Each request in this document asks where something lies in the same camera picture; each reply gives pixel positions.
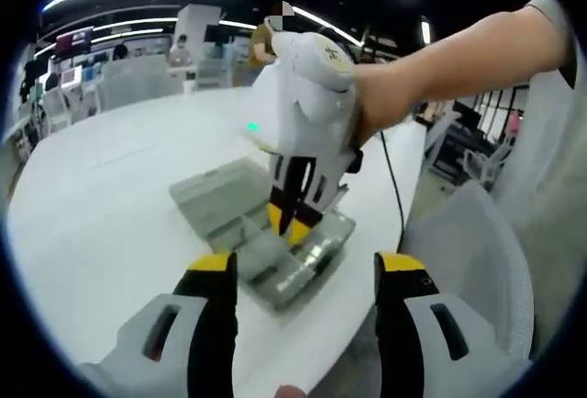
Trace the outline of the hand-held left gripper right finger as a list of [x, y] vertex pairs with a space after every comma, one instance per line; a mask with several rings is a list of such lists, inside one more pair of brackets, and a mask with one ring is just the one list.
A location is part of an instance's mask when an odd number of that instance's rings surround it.
[[441, 293], [415, 258], [374, 256], [382, 397], [501, 397], [531, 362], [497, 344], [493, 326]]

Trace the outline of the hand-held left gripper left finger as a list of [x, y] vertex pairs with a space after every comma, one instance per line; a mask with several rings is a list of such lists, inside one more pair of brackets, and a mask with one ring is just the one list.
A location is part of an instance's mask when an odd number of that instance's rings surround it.
[[104, 397], [231, 397], [237, 296], [236, 253], [204, 255], [118, 329], [100, 362], [79, 370]]

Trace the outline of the person's right hand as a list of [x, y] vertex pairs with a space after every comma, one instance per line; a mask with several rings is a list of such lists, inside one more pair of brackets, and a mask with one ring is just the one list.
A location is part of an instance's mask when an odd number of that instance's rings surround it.
[[394, 126], [417, 101], [411, 76], [396, 63], [355, 66], [359, 116], [354, 138], [362, 147], [377, 131]]

